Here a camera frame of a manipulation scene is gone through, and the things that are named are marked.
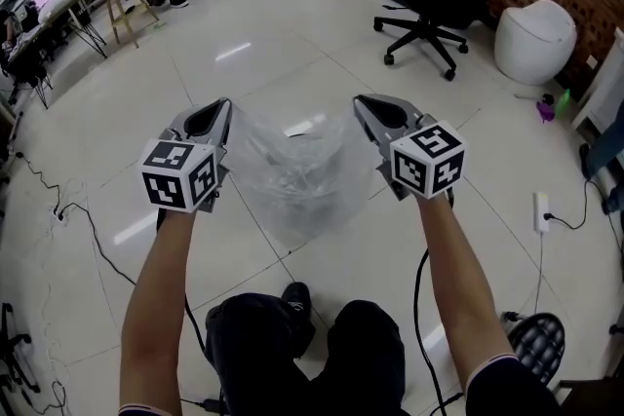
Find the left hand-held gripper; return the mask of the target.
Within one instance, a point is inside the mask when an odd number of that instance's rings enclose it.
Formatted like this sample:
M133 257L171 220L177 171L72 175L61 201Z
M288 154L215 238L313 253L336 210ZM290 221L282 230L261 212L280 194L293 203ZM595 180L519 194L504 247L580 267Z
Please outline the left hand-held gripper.
M220 164L232 118L221 97L179 113L169 130L147 142L141 181L149 203L161 209L211 212L228 169Z

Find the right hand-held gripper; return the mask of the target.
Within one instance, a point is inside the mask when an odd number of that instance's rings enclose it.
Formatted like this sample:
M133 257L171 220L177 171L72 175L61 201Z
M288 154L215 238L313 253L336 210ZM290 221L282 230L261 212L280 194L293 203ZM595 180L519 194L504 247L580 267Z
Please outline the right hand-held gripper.
M410 102L391 95L356 95L353 108L367 137L377 146L388 140L387 130L414 128L421 116ZM378 169L399 200L407 191L432 199L461 179L466 149L465 139L441 120L391 141L388 158Z

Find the clear plastic bin bag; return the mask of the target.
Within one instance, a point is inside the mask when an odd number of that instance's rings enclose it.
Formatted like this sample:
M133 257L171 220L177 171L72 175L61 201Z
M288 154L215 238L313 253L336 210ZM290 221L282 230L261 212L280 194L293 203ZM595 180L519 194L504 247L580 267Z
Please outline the clear plastic bin bag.
M223 163L260 228L292 250L337 229L364 208L372 192L379 157L350 111L288 136L275 123L234 107ZM329 176L358 186L362 199L359 209L342 224L312 239L276 239L266 225L266 209L275 189L297 183L298 178Z

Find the person's left forearm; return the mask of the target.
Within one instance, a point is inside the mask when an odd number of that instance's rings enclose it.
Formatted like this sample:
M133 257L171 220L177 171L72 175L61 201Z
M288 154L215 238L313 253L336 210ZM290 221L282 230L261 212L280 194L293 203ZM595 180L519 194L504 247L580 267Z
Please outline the person's left forearm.
M121 335L119 416L181 416L177 380L196 214L168 211L132 293Z

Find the person's right forearm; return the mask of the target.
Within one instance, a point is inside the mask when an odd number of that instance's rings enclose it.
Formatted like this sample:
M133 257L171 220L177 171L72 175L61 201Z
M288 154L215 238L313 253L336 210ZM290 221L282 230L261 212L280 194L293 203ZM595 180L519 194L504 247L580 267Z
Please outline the person's right forearm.
M446 196L418 198L434 296L460 384L513 350L495 312L482 266Z

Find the white egg-shaped toilet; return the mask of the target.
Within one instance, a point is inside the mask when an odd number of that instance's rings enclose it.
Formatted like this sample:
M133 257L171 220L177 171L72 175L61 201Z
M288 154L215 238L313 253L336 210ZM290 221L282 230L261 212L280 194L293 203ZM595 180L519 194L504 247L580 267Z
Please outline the white egg-shaped toilet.
M576 38L572 16L552 0L509 7L496 28L494 61L508 78L542 86L565 67Z

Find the long white power strip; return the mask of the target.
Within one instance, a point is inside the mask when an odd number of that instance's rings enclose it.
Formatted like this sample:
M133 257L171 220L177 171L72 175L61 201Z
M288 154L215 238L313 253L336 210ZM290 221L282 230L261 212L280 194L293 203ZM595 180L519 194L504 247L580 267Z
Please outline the long white power strip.
M533 219L534 230L538 234L545 234L550 229L549 223L549 199L543 192L533 193Z

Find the person's black left shoe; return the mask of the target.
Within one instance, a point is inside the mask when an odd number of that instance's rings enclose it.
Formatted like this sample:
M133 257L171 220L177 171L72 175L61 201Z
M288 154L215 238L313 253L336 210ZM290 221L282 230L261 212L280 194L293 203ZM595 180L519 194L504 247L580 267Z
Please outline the person's black left shoe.
M309 288L302 282L290 283L282 293L281 299L306 321L311 318L312 304Z

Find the white vanity cabinet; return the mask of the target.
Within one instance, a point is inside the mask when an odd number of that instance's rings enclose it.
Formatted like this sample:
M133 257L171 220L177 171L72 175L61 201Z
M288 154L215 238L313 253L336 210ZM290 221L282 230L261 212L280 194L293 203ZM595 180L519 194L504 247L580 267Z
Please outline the white vanity cabinet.
M616 27L614 42L589 89L581 97L571 125L578 129L589 121L603 132L615 119L624 100L624 32Z

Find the person's dark trousers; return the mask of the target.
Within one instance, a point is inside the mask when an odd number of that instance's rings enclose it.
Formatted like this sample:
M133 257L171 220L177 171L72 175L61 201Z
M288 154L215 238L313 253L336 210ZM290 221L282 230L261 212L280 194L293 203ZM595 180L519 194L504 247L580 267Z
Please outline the person's dark trousers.
M207 314L206 328L205 356L220 385L226 364L235 357L247 354L255 358L267 351L283 357L290 355L295 363L315 335L311 319L303 320L281 298L259 293L236 295L213 307ZM375 303L347 303L328 331L327 348L328 358L322 371L329 359L357 367L366 363L379 365L383 358L402 360L406 390L405 348L399 327Z

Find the black tufted round stool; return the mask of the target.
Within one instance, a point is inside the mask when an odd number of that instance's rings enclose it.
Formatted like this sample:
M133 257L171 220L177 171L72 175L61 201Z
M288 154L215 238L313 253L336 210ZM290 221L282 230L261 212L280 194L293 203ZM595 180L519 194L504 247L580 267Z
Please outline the black tufted round stool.
M500 320L516 357L543 385L548 385L557 374L566 349L566 333L560 319L551 313L525 316L507 311Z

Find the black chair base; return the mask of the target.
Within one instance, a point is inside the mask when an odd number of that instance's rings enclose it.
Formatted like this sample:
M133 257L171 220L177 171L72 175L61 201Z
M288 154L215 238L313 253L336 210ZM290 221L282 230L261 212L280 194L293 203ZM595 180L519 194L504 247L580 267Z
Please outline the black chair base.
M13 306L3 302L0 306L0 405L7 415L13 414L5 392L14 393L19 389L24 402L33 409L30 393L40 394L41 389L35 379L30 380L22 369L18 359L18 348L21 344L29 345L32 338L27 333L12 335L9 328L9 317L14 315Z

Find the person's dark shirt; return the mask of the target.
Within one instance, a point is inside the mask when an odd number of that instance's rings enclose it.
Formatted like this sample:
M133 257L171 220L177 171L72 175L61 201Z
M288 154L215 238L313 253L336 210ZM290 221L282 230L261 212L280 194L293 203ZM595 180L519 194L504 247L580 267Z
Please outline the person's dark shirt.
M405 363L340 365L308 379L290 355L244 354L226 364L221 388L231 416L409 416ZM466 416L562 416L552 393L517 359L493 359L467 386Z

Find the dark wooden desk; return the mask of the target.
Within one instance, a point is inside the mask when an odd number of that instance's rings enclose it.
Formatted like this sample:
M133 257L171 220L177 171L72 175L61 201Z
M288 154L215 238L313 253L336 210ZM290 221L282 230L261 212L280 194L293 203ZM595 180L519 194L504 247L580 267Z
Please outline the dark wooden desk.
M624 376L561 380L554 394L564 416L624 416Z

